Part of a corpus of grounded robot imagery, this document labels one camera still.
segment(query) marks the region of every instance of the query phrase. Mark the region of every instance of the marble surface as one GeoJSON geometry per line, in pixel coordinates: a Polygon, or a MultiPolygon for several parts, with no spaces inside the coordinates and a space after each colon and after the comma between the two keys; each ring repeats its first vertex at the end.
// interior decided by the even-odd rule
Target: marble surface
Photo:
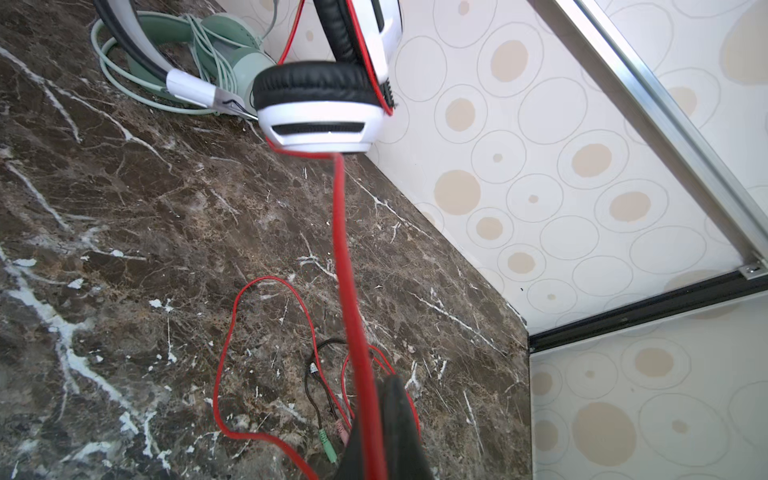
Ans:
{"type": "MultiPolygon", "coordinates": [[[[290,279],[319,339],[343,335],[332,166],[276,155],[235,118],[120,96],[94,18],[85,0],[0,15],[0,477],[299,478],[274,447],[219,435],[210,397],[249,279],[290,279]]],[[[435,477],[530,478],[523,325],[367,158],[347,169],[367,333],[408,380],[435,477]]],[[[232,428],[279,435],[328,478],[301,384],[310,345],[286,289],[254,289],[220,403],[232,428]]],[[[323,350],[337,391],[343,355],[323,350]]]]}

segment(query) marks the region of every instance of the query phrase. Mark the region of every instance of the headphones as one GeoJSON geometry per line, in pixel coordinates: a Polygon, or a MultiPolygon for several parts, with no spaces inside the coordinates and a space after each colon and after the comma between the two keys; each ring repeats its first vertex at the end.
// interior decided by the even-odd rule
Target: headphones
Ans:
{"type": "MultiPolygon", "coordinates": [[[[244,22],[228,14],[204,19],[202,24],[207,30],[239,45],[213,45],[233,65],[237,88],[231,90],[236,91],[178,70],[157,51],[155,45],[190,41],[192,27],[184,20],[142,12],[140,23],[131,2],[94,0],[94,5],[128,53],[131,72],[153,87],[164,83],[167,96],[161,96],[258,120],[271,143],[283,150],[367,152],[382,127],[385,108],[391,114],[394,107],[388,63],[402,38],[402,14],[399,0],[350,2],[356,18],[351,16],[347,0],[314,0],[336,62],[275,65],[244,22]],[[371,74],[365,60],[369,61],[371,74]],[[380,92],[373,87],[372,79],[380,92]]],[[[299,8],[294,31],[300,13],[299,8]]],[[[201,70],[217,76],[213,56],[202,55],[200,63],[201,70]]]]}

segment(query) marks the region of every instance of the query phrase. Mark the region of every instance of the headset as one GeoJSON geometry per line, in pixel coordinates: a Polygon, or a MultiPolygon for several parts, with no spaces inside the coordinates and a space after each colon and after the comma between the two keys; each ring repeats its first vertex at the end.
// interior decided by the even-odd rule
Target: headset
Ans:
{"type": "Polygon", "coordinates": [[[164,82],[176,99],[258,120],[270,142],[282,150],[367,152],[384,116],[392,113],[389,61],[402,39],[399,0],[349,0],[354,17],[347,0],[314,0],[336,62],[300,61],[268,68],[262,62],[250,94],[241,88],[227,91],[171,65],[147,37],[131,3],[94,0],[103,23],[146,74],[164,82]]]}

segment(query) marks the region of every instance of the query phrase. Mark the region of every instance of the black ear cushion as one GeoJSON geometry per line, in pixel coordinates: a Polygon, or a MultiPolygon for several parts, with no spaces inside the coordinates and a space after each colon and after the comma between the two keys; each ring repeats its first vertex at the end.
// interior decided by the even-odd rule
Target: black ear cushion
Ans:
{"type": "Polygon", "coordinates": [[[315,0],[315,10],[336,61],[362,65],[362,54],[346,0],[315,0]]]}
{"type": "Polygon", "coordinates": [[[332,61],[275,65],[253,81],[253,107],[295,101],[353,101],[379,105],[365,68],[332,61]]]}

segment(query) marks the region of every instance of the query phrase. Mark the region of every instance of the ear cup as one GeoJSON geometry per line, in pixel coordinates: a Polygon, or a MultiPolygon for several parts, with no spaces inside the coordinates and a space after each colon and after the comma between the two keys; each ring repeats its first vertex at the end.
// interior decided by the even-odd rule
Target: ear cup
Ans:
{"type": "Polygon", "coordinates": [[[336,61],[362,65],[362,54],[346,0],[315,0],[315,10],[336,61]]]}
{"type": "Polygon", "coordinates": [[[253,81],[256,110],[298,101],[349,101],[379,105],[365,68],[332,61],[276,65],[253,81]]]}

